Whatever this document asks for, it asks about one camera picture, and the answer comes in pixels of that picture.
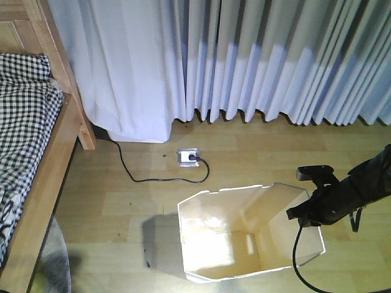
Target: floor outlet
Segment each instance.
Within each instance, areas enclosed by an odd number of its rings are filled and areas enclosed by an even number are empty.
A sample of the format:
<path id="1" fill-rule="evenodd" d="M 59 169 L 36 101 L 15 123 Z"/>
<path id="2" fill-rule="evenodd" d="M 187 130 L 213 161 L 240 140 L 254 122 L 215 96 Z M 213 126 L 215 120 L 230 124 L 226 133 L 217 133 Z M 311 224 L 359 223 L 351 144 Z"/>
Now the floor outlet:
<path id="1" fill-rule="evenodd" d="M 177 151 L 179 167 L 199 167 L 198 161 L 192 161 L 189 156 L 192 154 L 196 157 L 200 156 L 201 151 L 198 148 L 180 148 Z"/>

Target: wooden floor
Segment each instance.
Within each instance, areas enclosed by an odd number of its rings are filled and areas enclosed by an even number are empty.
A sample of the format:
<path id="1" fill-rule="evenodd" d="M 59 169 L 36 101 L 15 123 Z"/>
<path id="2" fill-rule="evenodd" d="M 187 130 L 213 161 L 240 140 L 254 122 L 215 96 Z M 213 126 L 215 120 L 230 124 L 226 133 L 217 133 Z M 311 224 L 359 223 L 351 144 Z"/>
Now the wooden floor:
<path id="1" fill-rule="evenodd" d="M 185 280 L 177 203 L 201 190 L 274 182 L 304 187 L 300 165 L 328 164 L 339 179 L 391 142 L 391 128 L 292 126 L 284 117 L 255 117 L 209 125 L 174 122 L 164 144 L 121 143 L 136 178 L 201 179 L 205 169 L 177 167 L 178 148 L 197 147 L 211 167 L 201 184 L 134 183 L 120 164 L 116 146 L 98 141 L 95 151 L 78 145 L 56 217 L 67 241 L 74 293 L 311 292 L 292 269 L 220 283 Z M 322 228 L 326 254 L 301 268 L 309 282 L 332 292 L 391 287 L 391 197 L 369 205 L 360 231 L 348 219 Z"/>

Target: open box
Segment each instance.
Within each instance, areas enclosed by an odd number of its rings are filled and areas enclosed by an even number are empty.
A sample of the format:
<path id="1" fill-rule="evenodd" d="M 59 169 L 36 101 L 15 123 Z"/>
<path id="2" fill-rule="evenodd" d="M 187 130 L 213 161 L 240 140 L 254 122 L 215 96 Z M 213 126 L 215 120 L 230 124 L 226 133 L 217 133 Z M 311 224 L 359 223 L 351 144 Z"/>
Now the open box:
<path id="1" fill-rule="evenodd" d="M 180 202 L 186 278 L 206 283 L 291 267 L 299 224 L 288 220 L 286 210 L 308 198 L 305 189 L 274 183 L 201 191 Z M 320 228 L 304 228 L 297 263 L 303 265 L 325 251 Z"/>

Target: checkered blanket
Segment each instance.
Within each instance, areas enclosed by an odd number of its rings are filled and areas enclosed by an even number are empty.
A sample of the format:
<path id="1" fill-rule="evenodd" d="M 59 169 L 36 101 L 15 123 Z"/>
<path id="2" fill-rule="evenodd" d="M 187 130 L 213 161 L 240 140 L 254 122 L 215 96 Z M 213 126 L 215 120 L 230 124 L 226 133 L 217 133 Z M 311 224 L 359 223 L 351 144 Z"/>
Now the checkered blanket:
<path id="1" fill-rule="evenodd" d="M 62 105 L 46 56 L 0 54 L 0 267 Z"/>

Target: curtain fold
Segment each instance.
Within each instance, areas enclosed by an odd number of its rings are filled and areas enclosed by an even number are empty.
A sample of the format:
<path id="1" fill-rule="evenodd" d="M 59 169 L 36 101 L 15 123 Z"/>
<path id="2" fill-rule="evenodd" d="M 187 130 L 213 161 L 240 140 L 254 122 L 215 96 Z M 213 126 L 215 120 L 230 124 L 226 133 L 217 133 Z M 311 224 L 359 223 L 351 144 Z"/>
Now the curtain fold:
<path id="1" fill-rule="evenodd" d="M 238 110 L 391 124 L 391 2 L 49 0 L 88 118 L 114 140 Z"/>

